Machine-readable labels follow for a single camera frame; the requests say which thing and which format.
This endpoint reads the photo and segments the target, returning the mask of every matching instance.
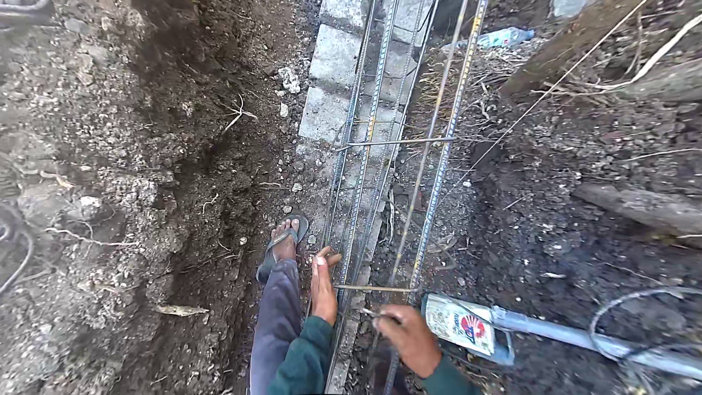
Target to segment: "gray pants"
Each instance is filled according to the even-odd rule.
[[[266,395],[293,340],[300,336],[300,277],[294,259],[275,264],[263,288],[251,350],[251,395]]]

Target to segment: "flip-flop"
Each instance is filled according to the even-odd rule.
[[[273,246],[292,235],[293,240],[295,241],[295,246],[297,247],[300,240],[305,237],[307,230],[310,228],[310,221],[307,220],[304,214],[290,214],[283,218],[281,222],[285,222],[285,220],[288,219],[291,222],[294,219],[297,219],[300,222],[300,228],[296,232],[295,229],[289,228],[268,243],[265,250],[265,258],[263,259],[263,263],[258,267],[258,270],[256,270],[256,280],[258,280],[258,282],[261,284],[265,284],[268,281],[268,276],[270,276],[270,272],[275,267],[275,258],[273,257],[272,250]]]

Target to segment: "dirt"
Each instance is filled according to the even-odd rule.
[[[38,245],[2,295],[2,392],[245,391],[253,272],[301,178],[305,97],[278,97],[274,71],[291,67],[306,90],[318,5],[55,7],[55,25],[0,48],[3,198]],[[240,106],[251,115],[225,131]]]
[[[658,4],[644,14],[661,12],[660,8],[669,11],[668,6]],[[644,52],[652,52],[650,46],[661,45],[661,34],[671,35],[666,27],[679,16],[674,13],[646,19],[644,36],[651,38],[644,43]],[[486,20],[488,26],[501,23]],[[517,25],[526,23],[521,20]],[[537,24],[548,25],[548,21]],[[565,86],[580,93],[583,91],[577,88],[582,86],[579,82],[603,83],[609,78],[622,78],[625,70],[616,77],[607,73],[617,65],[631,63],[635,32],[636,27],[631,24],[615,34]],[[553,31],[539,32],[537,37],[552,34]],[[443,292],[585,329],[603,303],[626,293],[664,285],[697,286],[702,276],[698,265],[702,254],[665,231],[605,212],[571,193],[580,183],[594,182],[699,199],[699,155],[635,158],[700,148],[694,136],[702,125],[697,121],[698,103],[637,102],[611,94],[573,97],[562,93],[538,106],[476,164],[538,97],[539,93],[533,93],[530,101],[515,104],[496,91],[544,42],[537,38],[514,50],[477,53],[456,129],[460,140],[451,149],[432,227],[435,240],[447,240],[453,235],[457,241],[447,250],[450,257],[427,254],[422,293]],[[666,56],[660,67],[694,56],[699,50],[697,43],[688,41],[676,46],[676,52]],[[427,64],[433,66],[423,71],[424,85],[419,86],[418,102],[410,112],[413,126],[426,128],[433,111],[442,72],[437,54],[440,46],[430,49]],[[453,69],[449,100],[440,112],[444,121],[449,117],[458,78],[458,66]],[[385,285],[388,281],[421,148],[410,145],[403,149],[395,163],[394,235],[390,233],[393,208],[387,205],[372,283]],[[439,152],[436,144],[428,158],[428,171],[420,190],[421,205],[413,216],[419,224],[435,182]],[[398,272],[403,279],[400,287],[407,286],[419,239],[419,227],[412,226],[410,230],[410,243]],[[457,267],[450,268],[452,260]],[[382,297],[373,294],[366,299],[375,305]],[[404,299],[395,297],[395,301]],[[694,297],[677,299],[665,295],[636,300],[606,315],[598,330],[647,346],[694,341],[702,329],[698,306]],[[352,366],[359,376],[347,386],[349,391],[366,384],[362,373],[367,372],[372,336],[372,329],[362,325],[357,343],[360,357]],[[488,394],[627,394],[642,388],[630,370],[595,352],[535,335],[517,334],[514,340],[514,367],[500,367],[470,356],[470,362],[479,367],[459,365]],[[465,358],[465,350],[459,352]],[[649,376],[659,393],[682,393],[695,386],[680,377],[653,372]],[[411,380],[411,387],[418,389],[418,381]]]

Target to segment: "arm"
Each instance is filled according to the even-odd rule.
[[[424,318],[411,306],[387,305],[373,325],[397,347],[402,361],[423,380],[429,395],[480,395],[441,349]]]
[[[312,263],[312,311],[300,336],[290,343],[268,393],[274,395],[322,394],[331,355],[331,337],[336,322],[336,293],[331,286],[329,267],[341,260],[336,254],[327,258],[331,247],[323,248]]]
[[[446,356],[431,376],[422,380],[422,384],[429,395],[480,395],[480,389],[469,382]]]
[[[285,361],[268,387],[269,394],[321,394],[329,368],[332,326],[310,316],[300,337],[290,343]]]

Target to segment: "bare foot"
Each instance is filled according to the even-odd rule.
[[[293,221],[286,219],[280,225],[278,225],[277,228],[273,229],[273,232],[270,233],[270,237],[274,239],[278,237],[278,235],[281,235],[286,229],[290,228],[295,229],[295,232],[298,231],[300,228],[300,221],[297,219],[294,219]],[[273,258],[275,258],[276,262],[281,259],[295,259],[295,240],[293,239],[293,236],[289,235],[285,238],[285,240],[274,245],[271,250],[273,251]]]

